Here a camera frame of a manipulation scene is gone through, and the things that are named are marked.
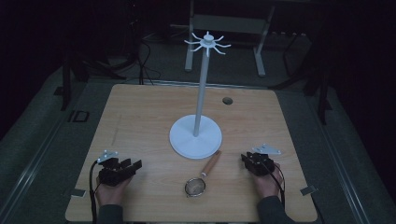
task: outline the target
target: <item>table top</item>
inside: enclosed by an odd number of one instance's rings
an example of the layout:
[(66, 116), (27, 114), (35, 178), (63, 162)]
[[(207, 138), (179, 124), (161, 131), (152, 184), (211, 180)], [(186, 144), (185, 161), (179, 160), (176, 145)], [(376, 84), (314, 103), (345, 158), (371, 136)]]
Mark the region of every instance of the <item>table top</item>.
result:
[[(206, 88), (203, 115), (213, 119), (222, 132), (221, 155), (208, 177), (206, 190), (188, 198), (186, 182), (198, 177), (210, 158), (186, 159), (169, 141), (169, 131), (180, 118), (195, 114), (198, 88), (115, 85), (83, 164), (76, 189), (89, 190), (89, 172), (105, 149), (118, 151), (120, 161), (142, 160), (126, 190), (125, 221), (145, 222), (256, 222), (259, 197), (244, 168), (241, 154), (268, 144), (281, 155), (286, 180), (286, 213), (295, 221), (314, 221), (317, 213), (306, 187), (282, 110), (273, 91)], [(222, 102), (233, 99), (231, 105)], [(96, 176), (102, 166), (96, 165)], [(88, 194), (72, 197), (65, 213), (69, 221), (92, 220)]]

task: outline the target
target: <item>white mug tree stand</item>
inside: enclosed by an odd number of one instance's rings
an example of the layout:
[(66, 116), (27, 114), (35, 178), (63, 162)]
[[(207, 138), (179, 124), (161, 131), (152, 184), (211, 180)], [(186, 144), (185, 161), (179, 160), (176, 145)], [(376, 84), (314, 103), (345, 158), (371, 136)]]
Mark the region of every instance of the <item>white mug tree stand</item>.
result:
[(215, 40), (209, 32), (206, 33), (204, 38), (199, 38), (195, 34), (192, 35), (199, 41), (189, 42), (185, 40), (185, 42), (190, 45), (200, 45), (192, 51), (197, 51), (201, 48), (206, 49), (203, 50), (196, 113), (195, 115), (187, 115), (178, 119), (170, 130), (169, 139), (173, 149), (178, 154), (189, 159), (199, 160), (213, 155), (219, 149), (222, 140), (219, 125), (213, 119), (202, 115), (210, 50), (214, 49), (219, 54), (225, 54), (216, 47), (228, 48), (231, 45), (218, 44), (217, 42), (224, 36)]

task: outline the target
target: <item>gray floor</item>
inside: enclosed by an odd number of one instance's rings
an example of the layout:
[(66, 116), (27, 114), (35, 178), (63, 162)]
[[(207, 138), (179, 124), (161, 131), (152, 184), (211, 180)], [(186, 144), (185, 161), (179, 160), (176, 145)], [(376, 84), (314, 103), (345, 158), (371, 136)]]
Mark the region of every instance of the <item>gray floor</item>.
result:
[[(186, 73), (187, 47), (180, 38), (169, 42), (150, 38), (148, 75), (154, 79), (161, 73), (155, 85), (165, 81), (198, 82), (201, 53), (196, 54), (192, 71)], [(266, 40), (262, 54), (266, 77), (257, 76), (249, 46), (234, 45), (224, 50), (226, 55), (213, 53), (207, 82), (264, 89), (277, 84), (288, 78), (282, 50), (289, 41), (290, 37), (284, 35), (271, 35)], [(300, 37), (288, 53), (291, 69), (299, 64), (308, 47), (309, 41)], [(147, 53), (143, 46), (142, 58)], [(1, 216), (8, 213), (7, 220), (1, 223), (66, 222), (69, 191), (76, 184), (111, 87), (121, 82), (135, 84), (138, 71), (138, 66), (134, 66), (121, 72), (127, 77), (125, 80), (92, 76), (88, 83), (74, 82), (73, 101), (64, 112), (60, 111), (62, 99), (53, 95), (62, 85), (62, 72), (49, 77), (0, 143)], [(307, 183), (319, 189), (312, 197), (326, 223), (396, 223), (395, 205), (334, 90), (330, 89), (328, 95), (332, 110), (326, 112), (328, 124), (323, 126), (316, 115), (318, 97), (304, 96), (303, 85), (304, 80), (276, 94)], [(67, 122), (71, 110), (89, 111), (90, 117), (86, 123)], [(27, 183), (26, 188), (15, 188), (19, 179)]]

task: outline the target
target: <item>hand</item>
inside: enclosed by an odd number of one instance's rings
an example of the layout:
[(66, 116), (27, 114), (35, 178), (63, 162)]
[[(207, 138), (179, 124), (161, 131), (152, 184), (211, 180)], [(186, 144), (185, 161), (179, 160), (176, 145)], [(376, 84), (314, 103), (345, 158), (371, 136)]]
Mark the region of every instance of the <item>hand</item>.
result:
[[(273, 175), (276, 178), (276, 180), (279, 182), (279, 184), (282, 184), (283, 178), (280, 176), (279, 169), (280, 165), (278, 163), (275, 163), (276, 168), (273, 171)], [(264, 176), (256, 176), (252, 174), (254, 183), (256, 184), (256, 190), (259, 193), (261, 198), (266, 198), (269, 196), (277, 196), (279, 193), (279, 187), (275, 180), (270, 176), (270, 175), (264, 175)]]
[(116, 187), (110, 187), (109, 185), (101, 184), (96, 190), (95, 196), (99, 202), (99, 205), (116, 204), (121, 205), (124, 191), (132, 178), (126, 179), (120, 182)]

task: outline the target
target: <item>table leg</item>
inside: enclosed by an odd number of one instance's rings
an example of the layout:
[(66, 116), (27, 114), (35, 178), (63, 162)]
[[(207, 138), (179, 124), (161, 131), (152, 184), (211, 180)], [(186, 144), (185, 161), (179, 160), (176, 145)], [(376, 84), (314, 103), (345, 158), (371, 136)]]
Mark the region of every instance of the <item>table leg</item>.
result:
[(257, 47), (253, 48), (254, 58), (256, 60), (257, 72), (259, 77), (265, 76), (264, 65), (262, 62), (262, 46), (264, 45), (265, 37), (268, 35), (268, 30), (270, 28), (271, 19), (274, 16), (275, 6), (271, 7), (270, 13), (268, 14), (267, 21), (262, 27), (262, 37), (260, 39), (260, 43)]
[[(190, 25), (189, 25), (189, 41), (192, 42), (192, 32), (194, 31), (194, 1), (190, 0)], [(194, 56), (194, 52), (192, 51), (192, 45), (187, 46), (187, 55), (186, 55), (186, 64), (184, 66), (184, 70), (186, 72), (190, 72), (192, 70), (192, 60)]]

